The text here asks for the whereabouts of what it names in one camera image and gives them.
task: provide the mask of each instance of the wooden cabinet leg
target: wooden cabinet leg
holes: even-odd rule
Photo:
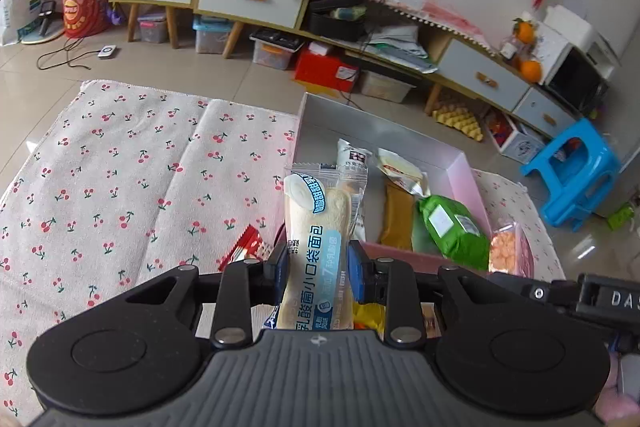
[[[127,23],[127,42],[133,42],[133,37],[136,34],[136,26],[138,25],[138,10],[140,4],[133,3],[131,10],[129,11],[129,23]]]
[[[231,33],[226,40],[225,50],[222,52],[222,58],[229,58],[234,52],[234,48],[236,47],[236,42],[240,38],[240,33],[242,33],[242,28],[244,28],[243,22],[235,22],[234,27],[231,29]]]
[[[178,23],[175,21],[175,8],[173,6],[166,7],[166,25],[169,30],[169,42],[171,47],[177,50],[178,45]]]
[[[433,112],[433,106],[436,105],[441,91],[442,85],[440,84],[433,84],[433,87],[431,87],[431,92],[429,93],[429,98],[427,99],[427,105],[424,106],[424,111],[427,115],[431,116],[431,113]]]

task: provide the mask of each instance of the blue plastic stool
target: blue plastic stool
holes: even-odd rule
[[[578,149],[564,162],[554,158],[573,138],[582,141]],[[609,194],[620,172],[620,161],[593,125],[582,119],[554,138],[528,165],[520,167],[524,176],[536,170],[549,189],[542,218],[552,227],[560,227],[571,219],[577,232]]]

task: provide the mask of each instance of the green toy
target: green toy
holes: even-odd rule
[[[623,204],[618,210],[607,217],[607,223],[611,230],[617,230],[622,227],[627,221],[631,221],[635,216],[636,211],[631,203]]]

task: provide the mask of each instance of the gray rubber grip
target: gray rubber grip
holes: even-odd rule
[[[148,412],[89,419],[47,410],[34,427],[427,426],[596,427],[589,412],[522,421],[468,404],[415,351],[373,331],[265,330],[257,344],[216,354],[185,394]]]

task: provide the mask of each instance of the orange snack bag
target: orange snack bag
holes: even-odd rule
[[[492,235],[489,271],[500,271],[527,279],[534,276],[531,248],[519,223],[510,223]]]

